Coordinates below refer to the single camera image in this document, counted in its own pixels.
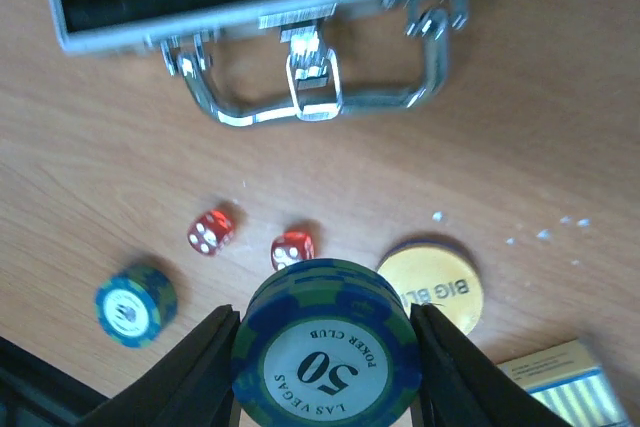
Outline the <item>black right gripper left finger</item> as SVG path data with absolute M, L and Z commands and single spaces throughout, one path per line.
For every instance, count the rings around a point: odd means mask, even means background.
M 80 426 L 237 426 L 231 347 L 240 325 L 217 307 L 128 388 L 83 417 Z

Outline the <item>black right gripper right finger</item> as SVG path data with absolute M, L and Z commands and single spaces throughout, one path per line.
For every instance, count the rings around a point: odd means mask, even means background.
M 422 364 L 414 426 L 566 426 L 492 363 L 436 306 L 411 306 Z

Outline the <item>aluminium poker case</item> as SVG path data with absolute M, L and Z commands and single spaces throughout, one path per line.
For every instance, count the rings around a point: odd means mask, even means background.
M 434 97 L 449 73 L 450 34 L 469 19 L 470 0 L 49 0 L 62 50 L 69 55 L 160 52 L 168 73 L 183 79 L 198 107 L 231 127 L 278 121 L 321 122 L 400 111 Z M 395 7 L 405 33 L 422 49 L 423 74 L 413 87 L 344 90 L 335 50 L 323 38 L 334 20 Z M 207 45 L 275 31 L 288 45 L 288 94 L 244 107 L 222 99 L 210 74 Z

